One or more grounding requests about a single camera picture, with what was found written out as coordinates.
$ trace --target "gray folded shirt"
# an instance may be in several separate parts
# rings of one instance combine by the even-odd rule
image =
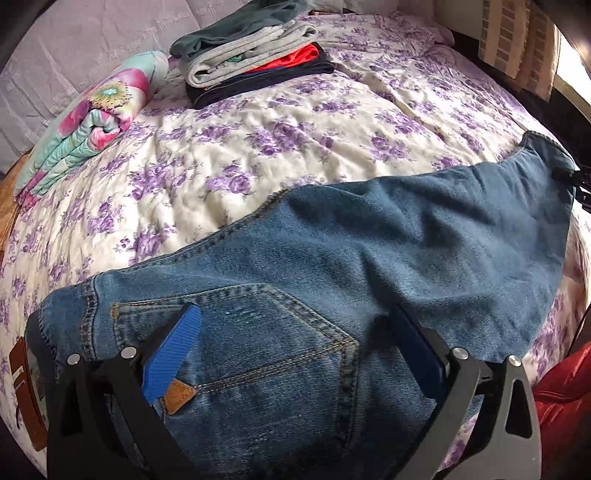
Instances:
[[[289,55],[316,37],[314,25],[291,20],[208,50],[179,68],[189,85],[207,88]]]

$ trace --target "dark green folded fabric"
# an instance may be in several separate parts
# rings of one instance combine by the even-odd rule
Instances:
[[[252,0],[219,22],[179,38],[170,47],[170,54],[189,61],[205,51],[246,37],[263,27],[289,22],[307,8],[307,0]]]

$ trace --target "red folded fabric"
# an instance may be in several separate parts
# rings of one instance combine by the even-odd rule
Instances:
[[[256,69],[248,70],[248,73],[261,72],[262,70],[274,69],[277,67],[295,67],[296,65],[314,60],[315,58],[318,58],[318,48],[310,43],[285,57],[265,63]]]
[[[533,392],[542,472],[548,472],[572,448],[580,422],[591,415],[591,342],[546,373]]]

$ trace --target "back pocket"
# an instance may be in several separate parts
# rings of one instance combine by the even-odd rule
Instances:
[[[139,344],[188,301],[203,324],[177,378],[195,396],[164,421],[199,471],[269,477],[342,455],[357,341],[281,290],[251,284],[115,304],[119,347]]]

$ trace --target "wall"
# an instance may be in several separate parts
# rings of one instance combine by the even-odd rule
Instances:
[[[435,20],[444,27],[480,39],[483,0],[435,0]]]

